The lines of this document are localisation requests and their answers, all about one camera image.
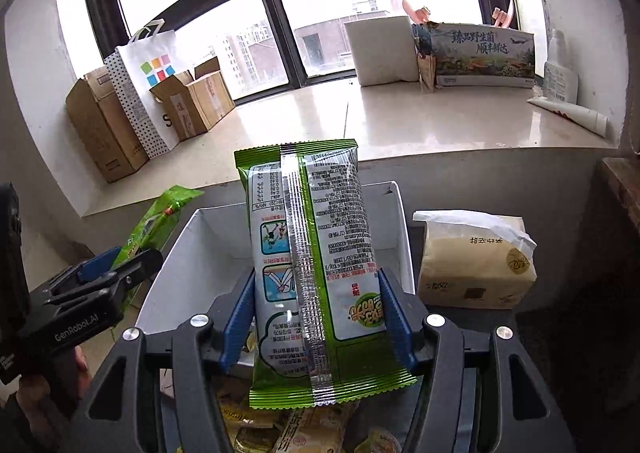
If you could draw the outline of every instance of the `silver bolt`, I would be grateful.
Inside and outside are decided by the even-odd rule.
[[[140,336],[140,331],[135,327],[128,328],[122,333],[122,337],[125,341],[133,341],[134,339],[137,339],[138,336]]]
[[[206,314],[196,314],[191,318],[192,327],[204,327],[207,323],[209,323],[209,318]]]
[[[498,327],[495,330],[495,333],[500,339],[511,339],[513,337],[513,330],[511,330],[509,327]]]
[[[427,323],[432,327],[442,327],[444,322],[444,316],[441,316],[440,314],[430,314],[427,316]]]

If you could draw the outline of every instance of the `round gold sticker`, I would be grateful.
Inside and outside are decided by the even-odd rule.
[[[507,266],[515,274],[526,273],[530,267],[529,260],[515,247],[507,253]]]

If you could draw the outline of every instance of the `landscape illustration on box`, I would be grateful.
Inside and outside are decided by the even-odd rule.
[[[439,24],[430,33],[437,75],[535,78],[532,34],[456,24]]]

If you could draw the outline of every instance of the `white plastic bottle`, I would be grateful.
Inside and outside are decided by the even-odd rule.
[[[567,67],[568,56],[564,33],[554,29],[545,63],[544,94],[551,101],[575,103],[578,98],[578,75]]]

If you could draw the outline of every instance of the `white foam box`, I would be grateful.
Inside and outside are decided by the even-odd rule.
[[[378,267],[391,270],[405,292],[415,293],[402,198],[395,182],[362,186]],[[205,313],[253,267],[246,204],[198,209],[156,276],[136,326],[145,334],[175,329]],[[253,354],[240,358],[235,375],[250,377]]]

